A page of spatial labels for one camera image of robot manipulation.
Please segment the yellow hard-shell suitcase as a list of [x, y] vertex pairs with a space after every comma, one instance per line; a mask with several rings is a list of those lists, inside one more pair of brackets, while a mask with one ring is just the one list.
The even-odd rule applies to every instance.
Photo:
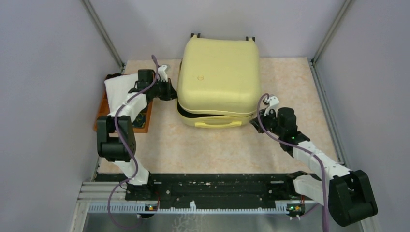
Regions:
[[222, 129], [248, 124], [262, 91], [255, 37], [221, 40], [191, 34], [176, 91], [177, 113], [188, 126]]

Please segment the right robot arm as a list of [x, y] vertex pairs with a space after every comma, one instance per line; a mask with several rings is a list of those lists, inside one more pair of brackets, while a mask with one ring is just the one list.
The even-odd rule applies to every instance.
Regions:
[[289, 199], [307, 196], [326, 210], [324, 220], [331, 217], [347, 227], [378, 214], [378, 206], [368, 175], [339, 164], [318, 149], [297, 126], [294, 109], [263, 109], [250, 120], [258, 133], [265, 133], [280, 144], [283, 151], [305, 164], [319, 179], [309, 174], [291, 177], [283, 186]]

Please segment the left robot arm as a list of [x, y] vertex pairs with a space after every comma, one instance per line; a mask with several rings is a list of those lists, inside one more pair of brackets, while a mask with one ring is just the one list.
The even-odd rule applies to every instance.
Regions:
[[135, 155], [136, 141], [133, 122], [154, 98], [170, 101], [177, 98], [168, 65], [156, 70], [139, 70], [138, 80], [127, 91], [125, 99], [116, 110], [97, 118], [97, 152], [108, 162], [114, 163], [126, 176], [126, 182], [137, 186], [137, 194], [144, 200], [151, 199], [155, 187], [148, 182], [150, 172], [143, 167]]

